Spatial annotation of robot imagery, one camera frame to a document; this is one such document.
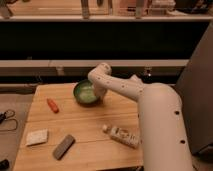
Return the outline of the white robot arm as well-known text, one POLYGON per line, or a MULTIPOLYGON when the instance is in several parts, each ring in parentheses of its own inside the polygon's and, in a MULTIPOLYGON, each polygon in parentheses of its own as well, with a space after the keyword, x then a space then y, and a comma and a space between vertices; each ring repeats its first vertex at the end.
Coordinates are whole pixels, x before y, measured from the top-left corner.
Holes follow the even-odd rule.
POLYGON ((194 171, 178 93, 167 84, 146 84, 136 75, 121 79, 111 72, 109 64, 100 63, 88 79, 98 97, 111 90, 137 103, 144 171, 194 171))

